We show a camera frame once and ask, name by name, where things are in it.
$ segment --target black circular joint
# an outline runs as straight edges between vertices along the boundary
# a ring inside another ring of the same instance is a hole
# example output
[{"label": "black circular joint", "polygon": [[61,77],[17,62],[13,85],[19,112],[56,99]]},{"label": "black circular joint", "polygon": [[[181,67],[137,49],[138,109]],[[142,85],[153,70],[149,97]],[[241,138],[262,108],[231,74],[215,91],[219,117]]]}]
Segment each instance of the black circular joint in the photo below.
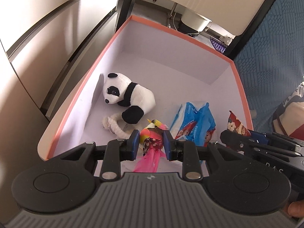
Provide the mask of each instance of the black circular joint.
[{"label": "black circular joint", "polygon": [[37,190],[44,193],[56,193],[69,185],[69,178],[58,172],[45,173],[34,180]]},{"label": "black circular joint", "polygon": [[233,179],[234,185],[246,193],[260,193],[269,186],[266,177],[257,173],[242,173]]},{"label": "black circular joint", "polygon": [[223,208],[245,215],[274,212],[287,202],[288,178],[251,159],[225,161],[206,182],[210,197]]},{"label": "black circular joint", "polygon": [[20,173],[12,194],[18,205],[31,212],[59,213],[87,201],[95,180],[77,161],[49,160]]}]

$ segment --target screw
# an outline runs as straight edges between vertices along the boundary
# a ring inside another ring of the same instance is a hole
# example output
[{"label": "screw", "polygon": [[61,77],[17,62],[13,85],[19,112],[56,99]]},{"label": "screw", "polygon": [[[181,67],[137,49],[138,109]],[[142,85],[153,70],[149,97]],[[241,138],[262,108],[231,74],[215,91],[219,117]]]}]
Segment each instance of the screw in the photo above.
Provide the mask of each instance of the screw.
[{"label": "screw", "polygon": [[195,171],[191,171],[191,172],[188,172],[186,174],[186,178],[190,179],[190,180],[196,180],[196,179],[199,179],[201,178],[201,174],[198,173],[198,172],[195,172]]},{"label": "screw", "polygon": [[117,177],[117,174],[115,172],[112,172],[112,171],[107,171],[107,172],[104,172],[101,177],[103,179],[106,179],[106,180],[112,180],[112,179],[115,179]]}]

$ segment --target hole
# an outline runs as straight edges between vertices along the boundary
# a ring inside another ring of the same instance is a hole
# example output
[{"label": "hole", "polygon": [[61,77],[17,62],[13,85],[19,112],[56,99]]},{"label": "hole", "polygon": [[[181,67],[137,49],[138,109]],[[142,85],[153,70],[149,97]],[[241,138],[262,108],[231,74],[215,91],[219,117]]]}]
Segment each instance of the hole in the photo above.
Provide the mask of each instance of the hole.
[{"label": "hole", "polygon": [[70,155],[67,155],[66,157],[62,158],[62,160],[71,160],[71,161],[77,161],[80,159],[81,155],[85,151],[85,148],[79,148],[77,151],[72,152]]},{"label": "hole", "polygon": [[218,148],[218,152],[221,154],[225,161],[241,160],[241,156],[238,157],[238,155],[233,154],[233,152],[226,151],[222,148]]}]

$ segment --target blue textured fabric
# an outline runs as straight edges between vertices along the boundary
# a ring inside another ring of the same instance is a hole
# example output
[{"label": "blue textured fabric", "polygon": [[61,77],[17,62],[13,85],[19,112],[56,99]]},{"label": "blue textured fabric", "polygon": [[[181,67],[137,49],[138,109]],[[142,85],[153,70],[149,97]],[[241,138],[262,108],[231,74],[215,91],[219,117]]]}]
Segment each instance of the blue textured fabric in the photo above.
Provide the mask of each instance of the blue textured fabric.
[{"label": "blue textured fabric", "polygon": [[276,0],[234,62],[254,129],[272,131],[274,111],[303,81],[304,0]]}]

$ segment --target wire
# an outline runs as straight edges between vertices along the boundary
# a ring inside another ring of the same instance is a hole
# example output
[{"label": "wire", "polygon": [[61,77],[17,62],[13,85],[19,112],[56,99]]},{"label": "wire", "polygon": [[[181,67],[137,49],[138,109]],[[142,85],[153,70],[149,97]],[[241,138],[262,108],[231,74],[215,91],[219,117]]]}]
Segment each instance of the wire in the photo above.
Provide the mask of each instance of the wire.
[{"label": "wire", "polygon": [[[175,12],[175,14],[174,14],[174,16],[173,16],[173,19],[172,19],[175,30],[177,30],[177,29],[176,29],[176,26],[175,26],[175,23],[174,23],[174,18],[175,18],[175,16],[176,16],[176,13],[177,13],[177,12]],[[200,33],[187,33],[187,34],[185,33],[185,35],[198,35],[198,34],[200,34]]]}]

